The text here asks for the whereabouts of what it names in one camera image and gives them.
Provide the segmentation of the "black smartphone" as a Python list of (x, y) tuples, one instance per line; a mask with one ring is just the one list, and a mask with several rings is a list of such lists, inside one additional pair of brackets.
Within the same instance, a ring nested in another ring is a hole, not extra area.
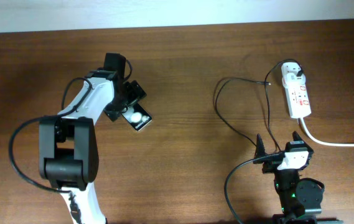
[(152, 121), (152, 116), (138, 103), (129, 106), (121, 115), (135, 131), (142, 130)]

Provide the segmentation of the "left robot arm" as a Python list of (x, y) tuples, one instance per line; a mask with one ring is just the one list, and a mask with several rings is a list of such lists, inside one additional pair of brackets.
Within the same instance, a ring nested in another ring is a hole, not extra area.
[(83, 87), (54, 118), (39, 123), (39, 172), (67, 204), (74, 223), (107, 223), (95, 190), (99, 169), (95, 124), (102, 114), (111, 121), (123, 117), (140, 131), (152, 116), (139, 101), (146, 92), (129, 81), (123, 55), (107, 53), (102, 67), (83, 77)]

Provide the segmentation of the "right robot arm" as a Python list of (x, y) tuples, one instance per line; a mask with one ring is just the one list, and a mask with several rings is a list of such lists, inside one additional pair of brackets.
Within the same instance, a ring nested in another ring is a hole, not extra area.
[(300, 178), (299, 172), (309, 166), (314, 150), (298, 135), (285, 150), (268, 154), (260, 135), (256, 137), (254, 163), (262, 164), (262, 173), (274, 175), (274, 188), (281, 203), (281, 214), (272, 216), (273, 223), (343, 223), (337, 218), (317, 218), (322, 213), (325, 185), (315, 179)]

